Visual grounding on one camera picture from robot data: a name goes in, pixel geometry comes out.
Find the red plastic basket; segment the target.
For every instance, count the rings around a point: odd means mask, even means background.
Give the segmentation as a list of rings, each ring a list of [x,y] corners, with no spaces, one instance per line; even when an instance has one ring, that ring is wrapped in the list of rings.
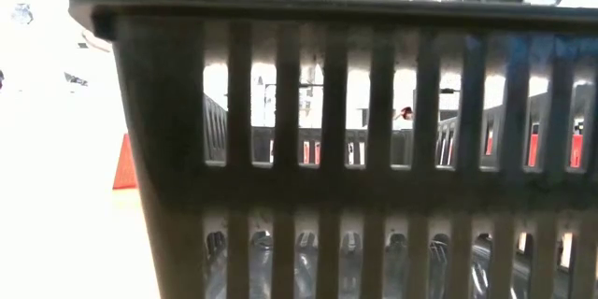
[[[494,125],[489,121],[485,128],[484,142],[482,145],[482,164],[484,166],[494,165],[496,156],[493,145]],[[345,164],[364,165],[366,163],[367,134],[365,130],[348,130],[346,133]],[[450,166],[454,159],[455,127],[451,123],[445,123],[438,131],[435,142],[435,163],[441,166]],[[409,130],[395,131],[391,141],[391,164],[409,165],[411,154],[411,132]],[[225,153],[225,136],[222,132],[209,136],[206,148],[206,157],[211,161],[221,161]],[[571,149],[570,166],[579,168],[581,166],[583,150],[583,123],[574,123]],[[256,162],[272,163],[274,161],[274,131],[269,127],[257,127],[253,130],[253,160]],[[530,167],[536,166],[539,146],[539,125],[533,123],[528,137],[527,150],[524,163]],[[320,130],[301,129],[298,142],[298,162],[300,164],[320,163]],[[135,164],[133,160],[132,147],[128,135],[123,137],[121,152],[117,163],[113,188],[115,190],[134,189],[137,187]]]

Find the black slotted plastic basket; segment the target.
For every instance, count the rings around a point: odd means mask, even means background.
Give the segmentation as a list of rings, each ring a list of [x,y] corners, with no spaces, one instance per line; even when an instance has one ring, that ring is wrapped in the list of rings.
[[[293,294],[294,233],[316,213],[316,294],[340,284],[341,219],[364,217],[360,293],[382,294],[387,223],[407,226],[406,296],[426,295],[429,222],[451,236],[465,299],[474,222],[491,225],[489,299],[506,299],[516,221],[531,221],[530,299],[549,299],[574,231],[570,299],[593,299],[598,94],[570,168],[577,65],[598,8],[405,0],[69,0],[111,42],[163,299],[205,293],[202,225],[227,218],[226,291],[249,295],[249,214],[273,214],[272,295]]]

